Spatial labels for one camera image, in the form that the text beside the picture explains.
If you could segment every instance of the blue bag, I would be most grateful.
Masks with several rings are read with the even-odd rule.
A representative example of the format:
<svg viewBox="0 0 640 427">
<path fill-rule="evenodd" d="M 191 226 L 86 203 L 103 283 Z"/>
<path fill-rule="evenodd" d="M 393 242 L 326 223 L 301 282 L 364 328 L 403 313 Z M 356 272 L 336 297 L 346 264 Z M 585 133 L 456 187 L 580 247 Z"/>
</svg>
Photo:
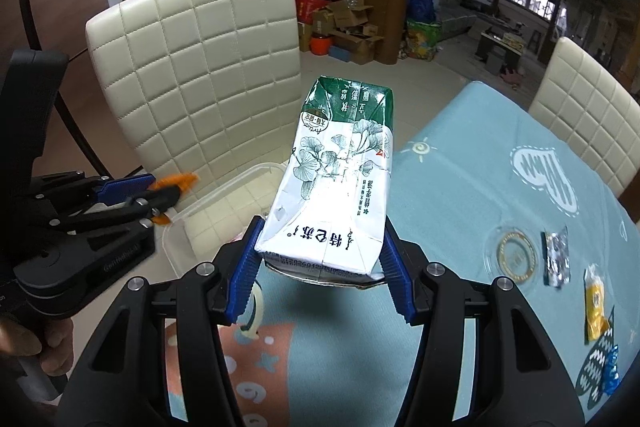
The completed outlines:
<svg viewBox="0 0 640 427">
<path fill-rule="evenodd" d="M 436 12 L 433 9 L 433 0 L 408 0 L 406 16 L 408 19 L 425 24 L 435 22 Z"/>
</svg>

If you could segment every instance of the finger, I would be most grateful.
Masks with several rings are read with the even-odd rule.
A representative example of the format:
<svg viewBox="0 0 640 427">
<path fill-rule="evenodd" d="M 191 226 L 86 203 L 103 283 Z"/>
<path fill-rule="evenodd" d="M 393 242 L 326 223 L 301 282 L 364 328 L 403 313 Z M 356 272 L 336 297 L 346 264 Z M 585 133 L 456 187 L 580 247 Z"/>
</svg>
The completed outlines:
<svg viewBox="0 0 640 427">
<path fill-rule="evenodd" d="M 12 357 L 30 357 L 42 350 L 38 338 L 27 328 L 0 317 L 0 353 Z"/>
<path fill-rule="evenodd" d="M 62 339 L 58 347 L 45 347 L 40 356 L 42 370 L 56 377 L 68 371 L 74 361 L 74 344 L 71 336 Z"/>
<path fill-rule="evenodd" d="M 70 337 L 74 332 L 74 322 L 71 319 L 49 321 L 44 328 L 44 338 L 51 347 L 58 347 L 60 342 Z"/>
<path fill-rule="evenodd" d="M 53 371 L 50 371 L 49 373 L 47 373 L 47 375 L 49 375 L 50 377 L 59 377 L 60 375 L 66 375 L 69 371 L 71 371 L 71 367 L 73 365 L 74 365 L 74 354 L 71 353 L 69 358 L 66 359 L 65 362 L 63 362 L 59 368 Z"/>
</svg>

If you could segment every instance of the sofa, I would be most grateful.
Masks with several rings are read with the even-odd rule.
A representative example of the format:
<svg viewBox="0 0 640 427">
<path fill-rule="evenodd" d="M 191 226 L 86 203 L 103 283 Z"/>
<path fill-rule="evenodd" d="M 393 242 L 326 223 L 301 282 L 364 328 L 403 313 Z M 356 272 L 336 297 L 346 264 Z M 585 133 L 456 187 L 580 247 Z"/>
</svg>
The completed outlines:
<svg viewBox="0 0 640 427">
<path fill-rule="evenodd" d="M 468 31 L 478 14 L 460 6 L 460 0 L 434 0 L 436 20 L 442 24 L 440 41 L 450 39 Z"/>
</svg>

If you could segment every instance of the screw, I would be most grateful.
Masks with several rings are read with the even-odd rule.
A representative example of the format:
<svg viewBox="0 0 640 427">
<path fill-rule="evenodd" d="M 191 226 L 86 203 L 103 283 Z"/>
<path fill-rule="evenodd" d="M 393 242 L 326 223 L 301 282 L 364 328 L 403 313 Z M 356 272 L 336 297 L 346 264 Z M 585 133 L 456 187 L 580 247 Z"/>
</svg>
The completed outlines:
<svg viewBox="0 0 640 427">
<path fill-rule="evenodd" d="M 508 292 L 511 288 L 513 288 L 513 281 L 511 279 L 509 279 L 508 277 L 500 277 L 497 280 L 496 285 L 501 290 L 504 290 L 504 291 Z"/>
<path fill-rule="evenodd" d="M 429 263 L 427 265 L 427 272 L 429 272 L 434 277 L 440 277 L 444 274 L 444 266 L 440 263 Z"/>
<path fill-rule="evenodd" d="M 137 292 L 144 285 L 145 280 L 142 279 L 142 277 L 132 277 L 132 279 L 129 279 L 129 281 L 127 282 L 127 288 L 134 292 Z"/>
<path fill-rule="evenodd" d="M 196 268 L 196 273 L 198 275 L 211 275 L 213 272 L 215 272 L 216 267 L 213 265 L 213 263 L 200 263 L 198 264 L 197 268 Z"/>
</svg>

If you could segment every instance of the white chair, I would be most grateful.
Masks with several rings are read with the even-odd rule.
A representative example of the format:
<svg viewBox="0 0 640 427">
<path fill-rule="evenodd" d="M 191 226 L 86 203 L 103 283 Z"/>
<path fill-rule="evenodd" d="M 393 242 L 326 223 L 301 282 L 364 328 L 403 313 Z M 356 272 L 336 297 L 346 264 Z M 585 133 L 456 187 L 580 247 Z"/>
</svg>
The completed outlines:
<svg viewBox="0 0 640 427">
<path fill-rule="evenodd" d="M 181 275 L 273 203 L 282 170 L 236 178 L 290 157 L 302 106 L 295 1 L 125 0 L 89 20 L 86 38 L 146 171 L 199 176 L 176 210 L 235 179 L 232 194 L 185 222 L 195 259 L 168 253 Z"/>
<path fill-rule="evenodd" d="M 638 103 L 568 38 L 556 44 L 529 114 L 567 142 L 616 197 L 640 169 Z"/>
</svg>

